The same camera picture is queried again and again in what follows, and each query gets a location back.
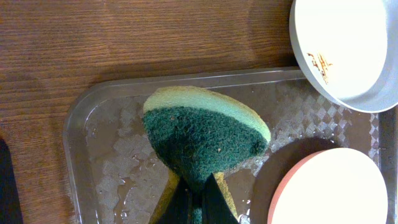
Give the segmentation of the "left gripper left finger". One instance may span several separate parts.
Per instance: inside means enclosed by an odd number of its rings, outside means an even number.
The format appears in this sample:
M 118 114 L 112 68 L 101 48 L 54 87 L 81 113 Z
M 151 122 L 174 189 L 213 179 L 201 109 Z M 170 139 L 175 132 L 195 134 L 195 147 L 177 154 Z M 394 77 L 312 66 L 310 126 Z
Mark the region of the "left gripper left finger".
M 192 224 L 193 194 L 184 179 L 180 179 L 165 212 L 156 224 Z

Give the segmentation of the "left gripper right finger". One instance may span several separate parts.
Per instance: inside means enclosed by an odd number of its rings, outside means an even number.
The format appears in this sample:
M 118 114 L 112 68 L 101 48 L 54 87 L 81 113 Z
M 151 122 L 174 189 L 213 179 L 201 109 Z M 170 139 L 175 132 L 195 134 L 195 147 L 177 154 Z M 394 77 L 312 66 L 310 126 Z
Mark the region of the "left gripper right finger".
M 238 224 L 213 174 L 205 182 L 201 201 L 202 224 Z

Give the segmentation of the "green yellow sponge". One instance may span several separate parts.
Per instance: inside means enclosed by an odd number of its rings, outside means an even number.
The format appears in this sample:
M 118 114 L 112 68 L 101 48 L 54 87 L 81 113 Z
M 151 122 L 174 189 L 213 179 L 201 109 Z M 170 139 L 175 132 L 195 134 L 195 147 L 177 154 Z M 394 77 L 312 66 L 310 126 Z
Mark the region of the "green yellow sponge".
M 159 88 L 143 113 L 149 142 L 169 170 L 151 222 L 165 212 L 184 179 L 193 194 L 193 223 L 202 223 L 201 193 L 211 174 L 238 220 L 224 173 L 267 150 L 271 132 L 262 118 L 229 96 L 195 86 Z

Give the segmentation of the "white plate front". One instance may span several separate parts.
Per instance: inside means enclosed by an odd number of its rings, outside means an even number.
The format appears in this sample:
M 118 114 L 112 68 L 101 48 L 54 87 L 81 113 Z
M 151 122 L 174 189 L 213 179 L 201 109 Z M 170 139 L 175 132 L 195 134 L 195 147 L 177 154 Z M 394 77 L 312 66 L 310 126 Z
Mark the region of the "white plate front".
M 386 184 L 378 166 L 350 148 L 315 152 L 286 173 L 272 197 L 270 224 L 382 224 Z

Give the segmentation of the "pale grey plate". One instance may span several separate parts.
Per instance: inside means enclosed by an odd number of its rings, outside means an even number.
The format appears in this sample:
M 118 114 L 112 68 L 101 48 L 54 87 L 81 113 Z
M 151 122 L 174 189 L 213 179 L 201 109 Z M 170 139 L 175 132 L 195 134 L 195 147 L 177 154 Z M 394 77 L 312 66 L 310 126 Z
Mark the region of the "pale grey plate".
M 363 113 L 397 106 L 397 0 L 294 0 L 289 35 L 306 79 Z

